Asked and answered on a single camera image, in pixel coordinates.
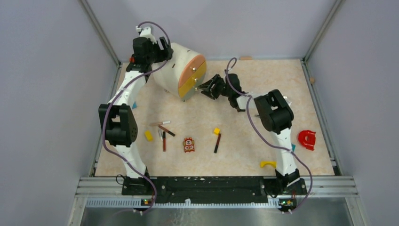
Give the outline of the yellow wedge block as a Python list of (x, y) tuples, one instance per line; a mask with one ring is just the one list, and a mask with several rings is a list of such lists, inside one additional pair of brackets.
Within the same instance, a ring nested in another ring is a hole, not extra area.
[(145, 136), (145, 139), (146, 139), (148, 142), (153, 141), (152, 133), (151, 133), (149, 130), (146, 130), (146, 131), (144, 132), (144, 136)]

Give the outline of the red horseshoe toy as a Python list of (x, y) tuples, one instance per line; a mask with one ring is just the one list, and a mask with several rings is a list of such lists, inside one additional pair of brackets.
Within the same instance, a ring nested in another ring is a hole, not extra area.
[(316, 144), (316, 132), (311, 130), (302, 130), (299, 132), (297, 139), (304, 148), (314, 151)]

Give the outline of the cream round drawer organizer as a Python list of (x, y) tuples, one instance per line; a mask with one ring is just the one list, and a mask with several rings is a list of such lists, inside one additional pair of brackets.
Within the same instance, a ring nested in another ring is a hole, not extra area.
[(204, 81), (207, 62), (203, 54), (171, 43), (172, 59), (160, 70), (152, 73), (156, 84), (167, 90), (181, 101), (190, 99), (195, 89)]

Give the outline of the clear plastic wrapper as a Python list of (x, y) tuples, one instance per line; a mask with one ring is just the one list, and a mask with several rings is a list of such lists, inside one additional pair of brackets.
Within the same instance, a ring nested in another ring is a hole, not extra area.
[(284, 96), (284, 99), (285, 99), (285, 101), (287, 102), (287, 104), (288, 104), (289, 106), (291, 106), (292, 102), (288, 99), (288, 97), (287, 97), (287, 96)]

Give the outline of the red owl number toy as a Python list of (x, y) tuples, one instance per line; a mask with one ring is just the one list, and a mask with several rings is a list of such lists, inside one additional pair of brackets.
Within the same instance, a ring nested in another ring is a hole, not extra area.
[(189, 152), (194, 152), (195, 151), (195, 142), (192, 137), (186, 137), (183, 141), (183, 146), (184, 146), (184, 152), (189, 153)]

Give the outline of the small yellow cube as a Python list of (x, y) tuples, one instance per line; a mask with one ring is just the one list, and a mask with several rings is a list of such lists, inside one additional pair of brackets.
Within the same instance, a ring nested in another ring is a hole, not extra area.
[(213, 133), (214, 133), (215, 135), (219, 136), (220, 131), (221, 131), (221, 130), (220, 130), (219, 128), (215, 128), (214, 131), (213, 131)]

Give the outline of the yellow arch block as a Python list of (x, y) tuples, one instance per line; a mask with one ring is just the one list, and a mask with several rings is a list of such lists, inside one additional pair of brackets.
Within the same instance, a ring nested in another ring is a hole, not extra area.
[(261, 161), (259, 164), (260, 168), (263, 168), (267, 165), (272, 166), (274, 169), (277, 167), (277, 163), (275, 161)]

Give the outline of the wooden peg at wall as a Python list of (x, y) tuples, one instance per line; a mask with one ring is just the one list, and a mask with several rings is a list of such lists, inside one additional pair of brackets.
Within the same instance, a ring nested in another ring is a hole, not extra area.
[(253, 60), (253, 58), (251, 56), (241, 56), (239, 58), (241, 61), (250, 61)]

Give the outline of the dark red lip gloss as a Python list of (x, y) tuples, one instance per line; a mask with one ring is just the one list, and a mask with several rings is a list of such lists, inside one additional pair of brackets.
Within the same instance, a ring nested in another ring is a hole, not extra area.
[(218, 136), (217, 136), (217, 140), (216, 140), (216, 144), (215, 144), (215, 148), (214, 148), (214, 153), (217, 153), (217, 151), (218, 151), (218, 147), (219, 147), (221, 135), (222, 135), (222, 134), (219, 133)]

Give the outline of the brown lipstick tube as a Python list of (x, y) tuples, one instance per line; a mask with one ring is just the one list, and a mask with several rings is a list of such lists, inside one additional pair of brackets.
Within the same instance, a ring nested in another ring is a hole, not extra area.
[(173, 137), (176, 136), (175, 133), (173, 133), (172, 131), (168, 130), (167, 128), (165, 128), (165, 127), (163, 127), (163, 126), (161, 126), (161, 125), (158, 125), (158, 127), (159, 127), (161, 130), (163, 130), (164, 132), (170, 134), (171, 136), (173, 136)]

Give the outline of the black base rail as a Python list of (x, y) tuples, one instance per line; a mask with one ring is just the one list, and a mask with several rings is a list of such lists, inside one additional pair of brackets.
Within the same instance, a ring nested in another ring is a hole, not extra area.
[(148, 196), (156, 204), (266, 203), (270, 198), (307, 194), (304, 179), (284, 187), (275, 177), (157, 177), (123, 178), (122, 195)]

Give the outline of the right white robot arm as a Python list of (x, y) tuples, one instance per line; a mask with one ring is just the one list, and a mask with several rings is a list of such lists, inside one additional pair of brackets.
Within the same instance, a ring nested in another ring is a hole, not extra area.
[[(291, 129), (294, 113), (278, 89), (267, 94), (255, 95), (253, 92), (244, 92), (240, 85), (237, 74), (231, 73), (237, 59), (231, 58), (224, 70), (224, 77), (216, 74), (207, 82), (198, 85), (196, 89), (210, 99), (218, 99), (220, 96), (227, 97), (232, 108), (238, 112), (245, 112), (251, 127), (256, 134), (269, 147), (276, 150), (276, 190), (271, 193), (266, 189), (269, 196), (276, 198), (280, 193), (290, 193), (299, 184), (301, 176), (296, 163), (300, 163), (307, 171), (310, 168), (295, 154), (291, 142)], [(273, 142), (269, 142), (256, 128), (250, 114), (251, 105), (259, 115), (263, 127), (270, 133)]]

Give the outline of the nude concealer tube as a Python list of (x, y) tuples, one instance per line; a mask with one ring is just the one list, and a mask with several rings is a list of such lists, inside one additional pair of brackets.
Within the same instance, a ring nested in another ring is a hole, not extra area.
[(159, 125), (170, 124), (170, 123), (171, 123), (171, 121), (153, 122), (153, 123), (150, 123), (150, 126), (159, 126)]

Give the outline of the white glue tube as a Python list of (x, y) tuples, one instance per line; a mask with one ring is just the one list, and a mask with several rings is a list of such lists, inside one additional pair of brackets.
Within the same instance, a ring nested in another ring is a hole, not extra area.
[(163, 141), (163, 132), (161, 129), (158, 130), (158, 134), (159, 134), (161, 141)]

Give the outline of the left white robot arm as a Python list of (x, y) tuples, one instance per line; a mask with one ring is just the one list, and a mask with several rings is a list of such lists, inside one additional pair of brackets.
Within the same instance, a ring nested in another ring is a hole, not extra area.
[(124, 186), (133, 186), (139, 194), (150, 191), (153, 182), (146, 175), (147, 167), (141, 160), (136, 139), (138, 125), (132, 112), (141, 88), (151, 74), (162, 69), (172, 59), (173, 49), (169, 36), (157, 39), (153, 34), (155, 22), (144, 21), (137, 27), (139, 36), (133, 39), (133, 54), (126, 68), (125, 79), (114, 97), (98, 108), (103, 147), (123, 161), (126, 167)]

